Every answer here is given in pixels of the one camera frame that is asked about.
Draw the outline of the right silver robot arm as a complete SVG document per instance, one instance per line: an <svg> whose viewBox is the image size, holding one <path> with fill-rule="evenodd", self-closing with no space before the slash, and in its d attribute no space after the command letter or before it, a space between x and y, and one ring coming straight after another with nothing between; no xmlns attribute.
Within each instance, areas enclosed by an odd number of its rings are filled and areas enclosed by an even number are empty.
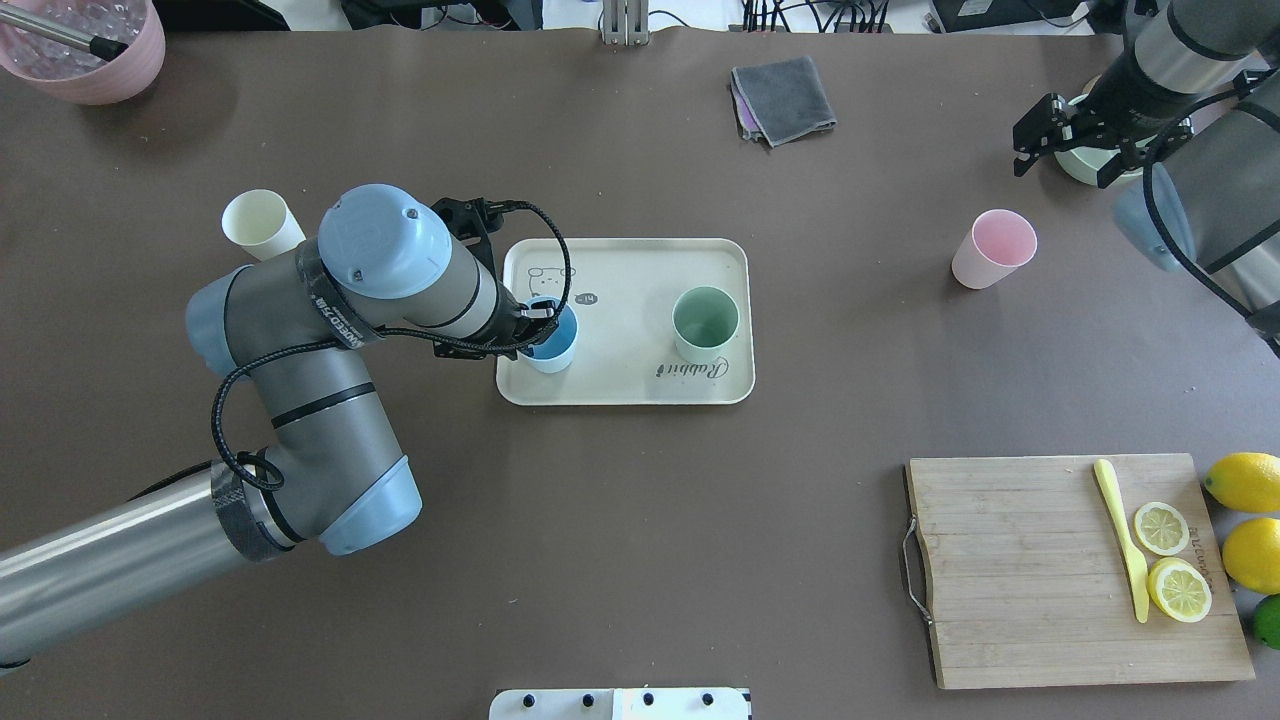
<svg viewBox="0 0 1280 720"><path fill-rule="evenodd" d="M1043 155L1108 152L1100 188L1135 179L1114 222L1156 266L1183 270L1271 350L1279 336L1275 1L1170 1L1075 105L1044 95L1012 127L1015 176Z"/></svg>

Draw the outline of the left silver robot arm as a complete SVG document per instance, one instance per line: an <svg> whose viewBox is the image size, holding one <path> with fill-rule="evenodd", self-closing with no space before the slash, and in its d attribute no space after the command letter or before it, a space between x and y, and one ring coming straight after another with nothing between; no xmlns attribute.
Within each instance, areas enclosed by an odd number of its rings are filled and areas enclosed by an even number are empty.
<svg viewBox="0 0 1280 720"><path fill-rule="evenodd" d="M518 301L492 255L504 217L532 210L362 184L312 238L197 292L215 457L3 555L3 671L305 541L342 556L408 527L422 501L360 352L399 336L512 359L547 340L563 302Z"/></svg>

